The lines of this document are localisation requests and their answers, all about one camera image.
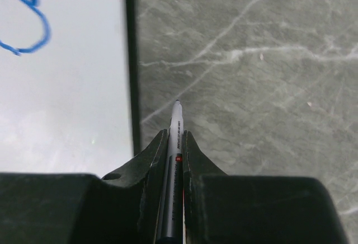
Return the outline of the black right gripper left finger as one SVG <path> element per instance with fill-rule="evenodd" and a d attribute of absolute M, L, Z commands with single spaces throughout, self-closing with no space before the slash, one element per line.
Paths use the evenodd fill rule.
<path fill-rule="evenodd" d="M 1 174 L 2 243 L 154 243 L 168 133 L 98 178 Z"/>

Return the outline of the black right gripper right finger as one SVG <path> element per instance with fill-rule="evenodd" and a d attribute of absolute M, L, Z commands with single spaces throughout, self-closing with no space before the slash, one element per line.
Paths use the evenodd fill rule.
<path fill-rule="evenodd" d="M 183 135 L 187 243 L 348 243 L 324 185 L 312 177 L 228 175 Z"/>

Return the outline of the blue capped whiteboard marker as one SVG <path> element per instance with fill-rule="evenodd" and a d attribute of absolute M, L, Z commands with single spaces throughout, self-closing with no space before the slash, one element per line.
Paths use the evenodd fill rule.
<path fill-rule="evenodd" d="M 166 167 L 159 208 L 156 243 L 183 242 L 182 105 L 176 100 L 168 132 Z"/>

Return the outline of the white rectangular whiteboard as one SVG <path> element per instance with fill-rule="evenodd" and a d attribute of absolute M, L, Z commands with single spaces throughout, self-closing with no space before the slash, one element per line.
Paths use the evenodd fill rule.
<path fill-rule="evenodd" d="M 126 0 L 1 0 L 1 171 L 103 176 L 133 155 Z"/>

